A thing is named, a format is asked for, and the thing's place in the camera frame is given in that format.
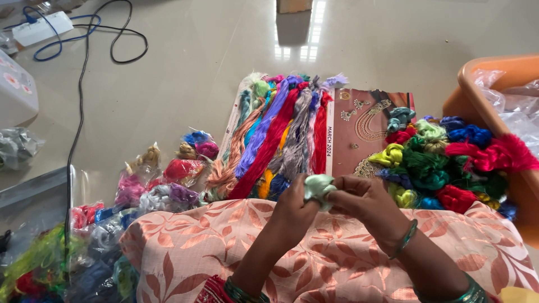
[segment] power strip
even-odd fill
[[[53,13],[45,18],[54,26],[58,34],[73,29],[73,22],[63,11]],[[13,37],[22,46],[29,46],[45,39],[56,36],[50,25],[43,18],[37,19],[36,23],[21,24],[12,29]]]

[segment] green bangle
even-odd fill
[[[470,277],[469,274],[467,274],[466,272],[463,273],[468,279],[469,288],[466,293],[460,296],[460,298],[458,299],[449,301],[426,300],[421,297],[421,294],[417,292],[417,289],[415,287],[413,288],[413,291],[416,293],[416,296],[421,303],[487,303],[488,296],[485,290],[479,284],[477,284],[477,282],[472,277]]]
[[[408,242],[410,242],[410,239],[413,237],[413,235],[416,234],[417,230],[417,219],[412,220],[412,227],[410,227],[410,230],[406,234],[406,236],[403,239],[402,244],[397,248],[397,251],[395,254],[391,257],[389,257],[390,260],[393,260],[397,258],[397,256],[403,251],[403,249],[408,245]]]
[[[239,287],[232,283],[232,276],[229,276],[226,279],[225,285],[223,286],[226,295],[229,296],[234,302],[237,303],[269,303],[270,299],[263,292],[260,293],[259,298],[255,298],[250,294],[245,293]]]

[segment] peach leaf-print fabric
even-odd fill
[[[214,202],[181,214],[142,216],[121,238],[141,274],[137,300],[195,302],[207,278],[226,279],[268,222],[275,202]],[[507,286],[539,292],[528,252],[514,225],[476,202],[464,215],[402,210],[493,294]],[[298,246],[277,262],[264,292],[272,302],[417,302],[397,260],[379,250],[363,224],[346,215],[317,214]]]

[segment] cardboard box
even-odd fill
[[[313,8],[313,0],[276,0],[277,12],[299,12]]]

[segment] woman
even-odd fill
[[[399,210],[379,182],[343,176],[327,200],[347,214],[332,215],[304,203],[305,178],[277,204],[223,201],[135,221],[121,242],[141,271],[137,299],[495,302],[485,290],[539,291],[518,233],[481,203],[465,215]]]

